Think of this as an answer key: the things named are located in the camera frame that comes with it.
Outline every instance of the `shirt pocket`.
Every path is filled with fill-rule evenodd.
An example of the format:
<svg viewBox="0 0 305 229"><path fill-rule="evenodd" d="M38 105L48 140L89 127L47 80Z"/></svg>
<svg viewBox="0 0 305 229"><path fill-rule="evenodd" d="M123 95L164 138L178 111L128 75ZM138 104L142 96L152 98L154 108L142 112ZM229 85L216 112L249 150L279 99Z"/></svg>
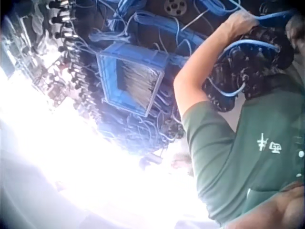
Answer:
<svg viewBox="0 0 305 229"><path fill-rule="evenodd" d="M242 214L252 210L256 206L271 198L276 193L278 193L278 191L256 191L249 189Z"/></svg>

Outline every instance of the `worker in green shirt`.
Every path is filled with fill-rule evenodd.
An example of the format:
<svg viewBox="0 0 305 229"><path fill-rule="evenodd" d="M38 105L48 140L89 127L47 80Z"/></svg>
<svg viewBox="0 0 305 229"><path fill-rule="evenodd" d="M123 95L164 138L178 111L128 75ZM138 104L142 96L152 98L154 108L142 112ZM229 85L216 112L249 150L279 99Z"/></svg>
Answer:
<svg viewBox="0 0 305 229"><path fill-rule="evenodd" d="M287 185L304 183L305 99L300 71L271 71L266 82L277 77L277 82L285 83L245 101L236 133L202 91L224 48L256 25L258 21L245 11L232 14L174 80L198 197L207 205L209 217L222 226Z"/></svg>

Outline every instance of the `metal part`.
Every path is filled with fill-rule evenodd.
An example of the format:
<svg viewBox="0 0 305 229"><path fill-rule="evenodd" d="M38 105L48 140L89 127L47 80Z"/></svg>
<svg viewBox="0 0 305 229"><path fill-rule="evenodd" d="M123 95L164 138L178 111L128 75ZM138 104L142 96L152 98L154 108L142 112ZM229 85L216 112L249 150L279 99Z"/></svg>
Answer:
<svg viewBox="0 0 305 229"><path fill-rule="evenodd" d="M185 0L166 0L164 10L171 16L182 16L187 11L187 4Z"/></svg>

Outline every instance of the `shirt button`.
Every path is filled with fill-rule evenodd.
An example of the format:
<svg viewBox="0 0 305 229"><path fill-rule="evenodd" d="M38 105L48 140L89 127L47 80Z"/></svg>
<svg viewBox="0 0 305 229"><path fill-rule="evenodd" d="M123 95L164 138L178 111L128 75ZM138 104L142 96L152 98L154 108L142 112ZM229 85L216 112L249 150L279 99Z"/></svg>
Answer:
<svg viewBox="0 0 305 229"><path fill-rule="evenodd" d="M304 155L305 155L304 151L299 152L299 157L304 157Z"/></svg>

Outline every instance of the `shirt sleeve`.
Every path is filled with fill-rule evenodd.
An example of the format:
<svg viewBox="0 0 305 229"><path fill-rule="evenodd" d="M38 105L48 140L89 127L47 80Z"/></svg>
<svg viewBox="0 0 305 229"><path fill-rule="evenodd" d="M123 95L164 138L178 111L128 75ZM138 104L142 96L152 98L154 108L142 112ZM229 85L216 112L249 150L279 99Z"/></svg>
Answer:
<svg viewBox="0 0 305 229"><path fill-rule="evenodd" d="M210 102L199 102L183 116L183 126L192 156L198 197L208 198L229 157L235 132Z"/></svg>

